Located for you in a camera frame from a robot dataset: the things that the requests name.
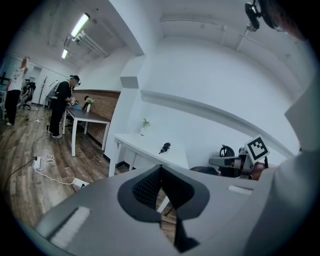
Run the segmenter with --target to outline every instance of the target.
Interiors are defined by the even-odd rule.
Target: qr code
[[[253,163],[256,163],[270,153],[260,135],[248,141],[245,147]]]

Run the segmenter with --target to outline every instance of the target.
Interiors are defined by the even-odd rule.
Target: fluorescent light
[[[75,25],[74,29],[71,32],[71,35],[73,37],[76,37],[80,31],[80,29],[83,27],[83,25],[89,20],[88,14],[83,14],[82,17],[79,19],[78,23]]]
[[[64,59],[67,56],[68,51],[66,49],[63,50],[62,53],[62,59]]]

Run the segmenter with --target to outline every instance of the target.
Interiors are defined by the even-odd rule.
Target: shoe
[[[52,138],[61,139],[61,138],[62,138],[62,134],[59,134],[58,136],[53,136],[53,135],[52,135]]]

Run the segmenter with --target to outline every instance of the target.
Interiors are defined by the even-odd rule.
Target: white vase
[[[140,134],[141,134],[141,135],[145,135],[145,128],[144,128],[144,127],[141,128]]]

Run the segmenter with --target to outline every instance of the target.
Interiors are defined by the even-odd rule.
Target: desk
[[[7,98],[7,90],[1,88],[0,89],[0,96],[2,98],[2,105],[1,105],[1,110],[2,110],[2,119],[5,120],[5,103],[6,103],[6,98]]]
[[[155,164],[189,169],[185,149],[178,142],[172,142],[171,147],[167,152],[159,154],[161,148],[167,142],[169,141],[157,136],[142,136],[137,133],[115,134],[113,156],[111,156],[110,159],[109,177],[115,175],[115,168],[116,164],[119,162],[119,152],[121,147],[126,147],[130,151],[134,152],[132,161],[128,163],[130,165],[129,171],[133,169],[137,155]],[[168,203],[169,199],[166,196],[157,211],[161,213]]]
[[[72,141],[71,141],[71,149],[72,149],[73,157],[76,156],[76,132],[77,132],[78,121],[85,121],[84,134],[87,134],[87,128],[88,128],[89,122],[106,124],[104,135],[103,135],[102,148],[101,148],[102,150],[105,150],[107,134],[108,134],[108,130],[111,122],[109,119],[104,118],[101,115],[98,115],[96,113],[87,112],[85,110],[79,110],[72,107],[66,107],[64,112],[64,117],[63,117],[62,134],[65,134],[67,113],[69,113],[73,117]]]

